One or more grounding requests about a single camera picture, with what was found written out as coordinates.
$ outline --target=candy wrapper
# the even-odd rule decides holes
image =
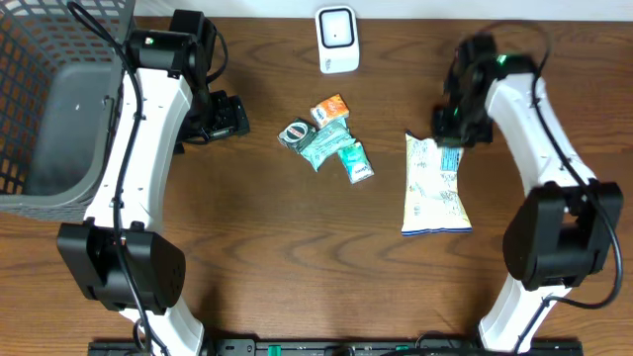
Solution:
[[[360,142],[356,142],[338,151],[338,157],[343,162],[349,181],[354,184],[374,175],[365,150]]]
[[[317,137],[317,129],[305,120],[296,118],[277,139],[295,153],[301,153]]]
[[[315,171],[337,150],[356,141],[342,121],[335,121],[316,133],[315,139],[301,155],[308,160]]]
[[[310,109],[310,113],[320,129],[338,119],[347,119],[349,117],[349,109],[347,109],[340,94],[320,102]]]
[[[432,138],[407,138],[407,195],[403,236],[472,230],[457,195],[457,168],[464,149],[438,147]]]

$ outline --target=gray plastic basket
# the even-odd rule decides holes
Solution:
[[[63,0],[0,0],[0,211],[80,222],[105,169],[121,63]],[[79,1],[124,39],[134,0]]]

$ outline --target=white wall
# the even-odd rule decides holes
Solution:
[[[633,0],[136,0],[135,14],[170,16],[180,8],[209,17],[311,18],[340,4],[359,18],[633,21]]]

